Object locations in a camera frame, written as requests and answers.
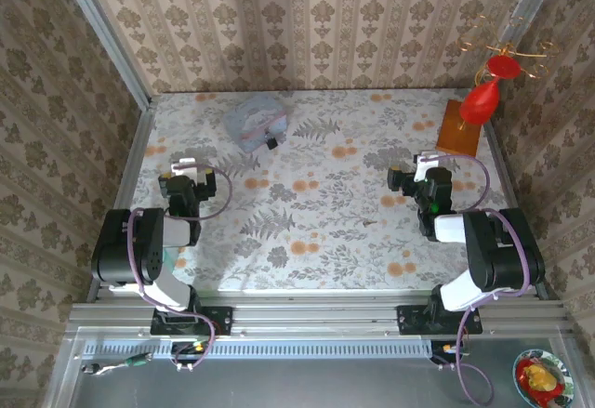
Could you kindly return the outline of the orange wooden base block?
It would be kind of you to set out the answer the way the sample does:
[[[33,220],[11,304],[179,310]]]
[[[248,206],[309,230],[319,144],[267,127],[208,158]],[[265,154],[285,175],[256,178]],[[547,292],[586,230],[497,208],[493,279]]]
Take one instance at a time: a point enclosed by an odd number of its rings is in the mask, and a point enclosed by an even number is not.
[[[449,154],[475,157],[478,150],[481,126],[466,123],[460,116],[462,102],[449,99],[436,142],[436,150]]]

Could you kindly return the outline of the floral tablecloth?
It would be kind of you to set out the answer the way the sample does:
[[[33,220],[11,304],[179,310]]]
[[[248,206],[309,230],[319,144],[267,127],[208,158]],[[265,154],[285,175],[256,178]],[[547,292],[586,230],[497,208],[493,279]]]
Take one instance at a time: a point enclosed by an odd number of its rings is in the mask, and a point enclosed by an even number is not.
[[[432,149],[460,89],[279,92],[288,128],[279,146],[243,152],[223,116],[245,93],[177,93],[152,104],[154,122],[132,205],[166,207],[158,177],[181,158],[219,169],[201,206],[195,247],[175,275],[199,291],[427,290],[467,266],[459,243],[435,243],[417,206],[389,190],[391,167],[414,169]]]

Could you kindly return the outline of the red hourglass ornament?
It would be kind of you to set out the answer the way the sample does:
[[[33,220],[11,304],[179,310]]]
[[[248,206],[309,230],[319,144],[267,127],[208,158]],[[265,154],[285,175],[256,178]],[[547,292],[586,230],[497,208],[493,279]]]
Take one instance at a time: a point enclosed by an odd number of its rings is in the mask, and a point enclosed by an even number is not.
[[[475,87],[463,100],[459,112],[470,125],[487,123],[500,101],[499,82],[519,76],[522,68],[511,55],[495,55],[484,63],[475,75]]]

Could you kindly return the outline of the yellow fruit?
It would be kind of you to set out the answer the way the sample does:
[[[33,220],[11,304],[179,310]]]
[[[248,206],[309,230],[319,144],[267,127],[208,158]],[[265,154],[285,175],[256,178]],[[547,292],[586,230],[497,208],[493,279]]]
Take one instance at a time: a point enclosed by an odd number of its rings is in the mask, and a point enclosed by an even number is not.
[[[534,391],[548,392],[554,390],[558,385],[557,378],[542,364],[534,363],[526,366],[523,374],[529,388]]]

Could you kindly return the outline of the patterned bowl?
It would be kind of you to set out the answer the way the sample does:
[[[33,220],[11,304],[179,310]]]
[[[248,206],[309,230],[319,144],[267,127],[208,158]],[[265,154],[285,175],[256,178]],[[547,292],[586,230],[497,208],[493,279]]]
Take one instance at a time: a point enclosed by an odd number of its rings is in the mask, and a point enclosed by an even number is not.
[[[519,385],[516,381],[516,366],[522,359],[533,359],[537,362],[542,362],[553,374],[558,377],[559,380],[563,381],[565,384],[565,390],[563,391],[563,394],[555,398],[553,401],[550,401],[547,408],[571,408],[575,399],[575,382],[571,375],[570,369],[560,358],[544,349],[525,350],[517,356],[514,364],[512,365],[513,383],[522,399],[532,408],[540,408],[535,402],[529,399],[522,389],[519,388]]]

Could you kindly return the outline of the red fruit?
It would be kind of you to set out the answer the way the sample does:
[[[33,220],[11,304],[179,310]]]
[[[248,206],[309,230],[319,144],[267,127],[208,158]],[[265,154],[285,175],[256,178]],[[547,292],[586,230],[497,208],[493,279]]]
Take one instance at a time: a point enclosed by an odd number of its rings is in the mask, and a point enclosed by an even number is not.
[[[516,366],[516,381],[519,385],[519,388],[524,391],[524,393],[529,397],[531,401],[535,402],[540,408],[547,408],[548,403],[550,401],[553,401],[555,398],[563,394],[563,391],[565,390],[565,384],[563,383],[563,381],[559,380],[555,374],[553,374],[558,380],[558,385],[554,390],[548,392],[540,392],[530,389],[528,382],[523,374],[523,370],[526,366],[534,363],[542,364],[549,370],[549,368],[542,362],[537,362],[533,359],[522,359]]]

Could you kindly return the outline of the aluminium side rail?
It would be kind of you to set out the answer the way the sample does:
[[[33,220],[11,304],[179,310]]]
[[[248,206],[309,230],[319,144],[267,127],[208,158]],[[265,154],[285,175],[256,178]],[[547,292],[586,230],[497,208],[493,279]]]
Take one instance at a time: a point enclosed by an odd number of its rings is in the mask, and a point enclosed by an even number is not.
[[[500,145],[498,143],[496,132],[494,130],[494,126],[491,122],[486,123],[483,126],[483,133],[485,134],[490,151],[492,153],[493,160],[495,162],[496,171],[498,173],[499,181],[501,184],[501,188],[503,190],[504,196],[507,200],[507,203],[511,207],[518,207],[518,200],[513,189],[512,181],[510,179],[509,171],[502,154]],[[555,293],[549,288],[549,285],[546,281],[543,283],[539,283],[535,287],[536,295],[541,300],[558,300],[558,297]]]
[[[124,173],[113,204],[114,209],[129,208],[132,204],[144,152],[152,132],[153,122],[154,110],[148,108],[139,118],[137,130],[130,147]]]

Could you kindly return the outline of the aluminium front rail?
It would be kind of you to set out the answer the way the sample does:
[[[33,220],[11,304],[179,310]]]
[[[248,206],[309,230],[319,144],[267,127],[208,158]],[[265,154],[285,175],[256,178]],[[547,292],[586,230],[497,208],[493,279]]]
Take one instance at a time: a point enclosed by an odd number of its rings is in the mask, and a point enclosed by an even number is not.
[[[73,307],[70,322],[78,327],[130,329],[139,335],[149,333],[152,309],[126,301],[80,304]],[[324,305],[298,300],[280,304],[246,303],[232,310],[231,336],[245,338],[380,338],[396,337],[401,318],[391,303],[375,300]],[[488,337],[546,337],[569,335],[573,324],[558,301],[512,298],[479,309],[471,317],[479,320]]]

